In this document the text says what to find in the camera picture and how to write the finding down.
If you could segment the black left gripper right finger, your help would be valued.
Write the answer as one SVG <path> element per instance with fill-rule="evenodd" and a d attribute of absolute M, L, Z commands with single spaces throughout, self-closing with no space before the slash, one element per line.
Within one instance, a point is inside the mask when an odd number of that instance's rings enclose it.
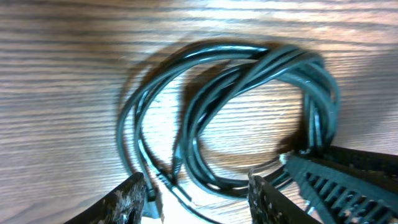
<path fill-rule="evenodd" d="M 249 176 L 253 224 L 320 224 L 259 175 Z"/>

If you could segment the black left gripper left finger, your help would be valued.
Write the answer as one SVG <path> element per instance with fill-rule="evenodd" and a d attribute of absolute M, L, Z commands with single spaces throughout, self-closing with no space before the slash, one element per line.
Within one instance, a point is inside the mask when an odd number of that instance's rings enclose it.
<path fill-rule="evenodd" d="M 136 172 L 65 224 L 140 224 L 145 196 L 144 175 Z"/>

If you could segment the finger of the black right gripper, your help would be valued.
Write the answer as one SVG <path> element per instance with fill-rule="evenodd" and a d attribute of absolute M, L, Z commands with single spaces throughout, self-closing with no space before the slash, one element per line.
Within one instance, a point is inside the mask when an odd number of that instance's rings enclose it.
<path fill-rule="evenodd" d="M 291 153 L 280 161 L 324 223 L 397 223 L 396 180 Z"/>
<path fill-rule="evenodd" d="M 383 177 L 397 182 L 396 155 L 330 146 L 320 153 L 320 157 L 339 165 L 366 171 L 379 178 Z"/>

